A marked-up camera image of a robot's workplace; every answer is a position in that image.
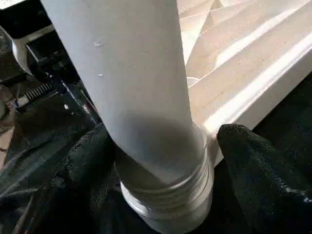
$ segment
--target metal spring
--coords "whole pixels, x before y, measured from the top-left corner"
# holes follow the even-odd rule
[[[53,90],[53,86],[51,83],[47,82],[47,83],[44,83],[42,85],[39,85],[38,87],[28,91],[25,96],[27,97],[27,99],[29,101],[32,101],[34,99],[37,99],[49,92],[51,92]]]

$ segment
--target white plastic tube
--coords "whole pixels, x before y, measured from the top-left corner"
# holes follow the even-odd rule
[[[128,155],[116,165],[129,205],[162,233],[197,227],[211,203],[213,169],[191,119],[176,0],[41,1],[108,132]],[[179,199],[153,212],[161,206],[155,197],[167,194]],[[193,214],[202,204],[201,215]]]

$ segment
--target machine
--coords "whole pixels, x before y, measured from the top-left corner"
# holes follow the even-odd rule
[[[90,126],[103,121],[125,153],[116,169],[128,204],[160,233],[198,227],[214,169],[191,118],[176,0],[9,0],[0,9],[16,61],[42,83],[16,109],[61,95]]]

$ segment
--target dust speck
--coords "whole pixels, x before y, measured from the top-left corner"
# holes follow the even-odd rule
[[[98,42],[98,41],[96,41],[96,42],[94,42],[94,46],[95,47],[100,47],[102,44],[100,43],[100,42]]]

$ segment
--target gloved hand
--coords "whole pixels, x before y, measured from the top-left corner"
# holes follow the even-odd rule
[[[217,140],[251,226],[266,234],[312,233],[312,181],[295,160],[286,160],[266,139],[242,125],[221,126]]]

